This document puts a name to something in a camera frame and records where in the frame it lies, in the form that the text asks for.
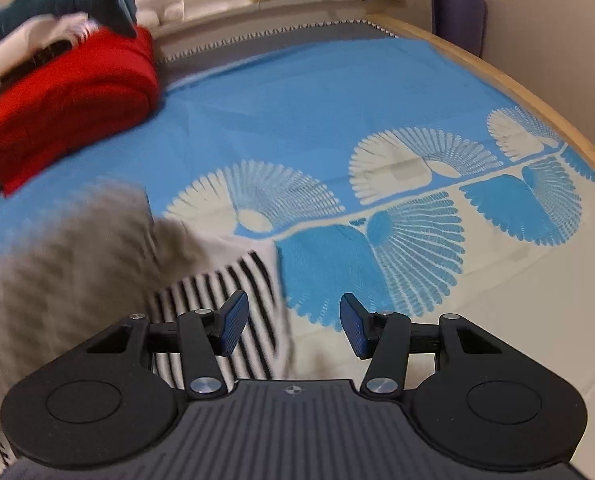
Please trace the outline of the black white striped garment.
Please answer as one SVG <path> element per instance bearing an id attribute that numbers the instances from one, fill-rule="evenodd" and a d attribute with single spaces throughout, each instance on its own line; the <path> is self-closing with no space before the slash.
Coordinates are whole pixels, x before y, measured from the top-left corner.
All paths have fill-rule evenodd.
<path id="1" fill-rule="evenodd" d="M 175 316 L 246 292 L 250 321 L 228 378 L 281 378 L 292 338 L 270 240 L 215 222 L 156 217 L 139 188 L 104 183 L 44 214 L 0 248 L 0 406 L 20 379 L 119 318 Z"/>

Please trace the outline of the white folded clothes pile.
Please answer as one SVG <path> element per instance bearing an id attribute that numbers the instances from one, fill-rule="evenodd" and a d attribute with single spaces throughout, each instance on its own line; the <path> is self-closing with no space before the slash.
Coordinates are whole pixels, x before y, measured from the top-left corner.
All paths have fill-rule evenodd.
<path id="1" fill-rule="evenodd" d="M 84 13 L 40 15 L 0 40 L 0 96 L 36 68 L 78 47 L 99 28 Z"/>

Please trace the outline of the blue and cream patterned bedspread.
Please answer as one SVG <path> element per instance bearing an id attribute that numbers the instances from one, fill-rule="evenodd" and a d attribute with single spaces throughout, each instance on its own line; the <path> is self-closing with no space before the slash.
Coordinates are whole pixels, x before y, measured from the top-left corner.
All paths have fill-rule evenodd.
<path id="1" fill-rule="evenodd" d="M 170 58 L 160 110 L 0 200 L 0 248 L 113 179 L 153 214 L 270 240 L 287 375 L 358 378 L 337 303 L 456 312 L 567 378 L 595 476 L 595 170 L 427 41 L 369 23 L 277 29 Z"/>

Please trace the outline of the red folded blanket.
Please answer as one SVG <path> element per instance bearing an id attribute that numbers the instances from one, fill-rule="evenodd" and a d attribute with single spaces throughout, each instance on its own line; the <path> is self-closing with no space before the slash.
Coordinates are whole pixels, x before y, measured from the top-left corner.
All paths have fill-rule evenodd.
<path id="1" fill-rule="evenodd" d="M 160 84 L 151 32 L 101 29 L 0 98 L 0 190 L 11 195 L 58 160 L 144 122 Z"/>

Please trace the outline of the blue shark plush toy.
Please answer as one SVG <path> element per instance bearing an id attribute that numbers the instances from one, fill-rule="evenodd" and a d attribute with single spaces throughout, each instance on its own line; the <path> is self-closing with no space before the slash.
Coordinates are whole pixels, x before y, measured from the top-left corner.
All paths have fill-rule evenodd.
<path id="1" fill-rule="evenodd" d="M 0 9 L 0 40 L 3 40 L 26 21 L 36 18 L 36 16 L 50 15 L 61 18 L 62 16 L 77 13 L 85 13 L 92 18 L 83 8 L 83 0 L 13 0 L 9 6 Z M 115 34 L 127 38 L 136 37 L 135 27 L 130 23 L 124 23 L 122 28 L 107 28 L 111 29 Z"/>

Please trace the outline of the white plush toy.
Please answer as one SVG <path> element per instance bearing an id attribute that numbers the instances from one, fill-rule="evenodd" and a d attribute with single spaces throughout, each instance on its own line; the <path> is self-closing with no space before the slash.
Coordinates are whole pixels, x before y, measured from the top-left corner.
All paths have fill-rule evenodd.
<path id="1" fill-rule="evenodd" d="M 153 29 L 185 18 L 184 0 L 135 0 L 139 26 Z"/>

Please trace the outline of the wooden bed frame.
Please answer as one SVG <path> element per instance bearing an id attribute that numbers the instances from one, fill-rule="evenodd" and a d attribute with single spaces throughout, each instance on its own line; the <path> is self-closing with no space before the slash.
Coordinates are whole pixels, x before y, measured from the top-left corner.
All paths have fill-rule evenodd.
<path id="1" fill-rule="evenodd" d="M 505 96 L 513 99 L 551 128 L 554 128 L 555 132 L 559 133 L 564 141 L 570 144 L 585 159 L 587 164 L 595 170 L 595 146 L 590 140 L 548 103 L 535 96 L 532 91 L 526 89 L 502 70 L 485 62 L 482 58 L 478 58 L 470 52 L 455 46 L 451 42 L 433 35 L 432 32 L 427 32 L 420 27 L 400 21 L 397 18 L 391 18 L 389 15 L 380 13 L 368 14 L 367 20 L 375 26 L 385 29 L 387 32 L 393 32 L 394 35 L 427 41 L 437 52 L 470 70 L 475 76 L 478 76 L 500 92 L 503 92 Z"/>

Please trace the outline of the purple box by wall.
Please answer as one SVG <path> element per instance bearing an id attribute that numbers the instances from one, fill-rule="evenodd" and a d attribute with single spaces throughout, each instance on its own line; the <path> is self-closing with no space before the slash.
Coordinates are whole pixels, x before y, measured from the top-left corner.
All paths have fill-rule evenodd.
<path id="1" fill-rule="evenodd" d="M 431 0 L 432 32 L 473 55 L 482 56 L 486 0 Z"/>

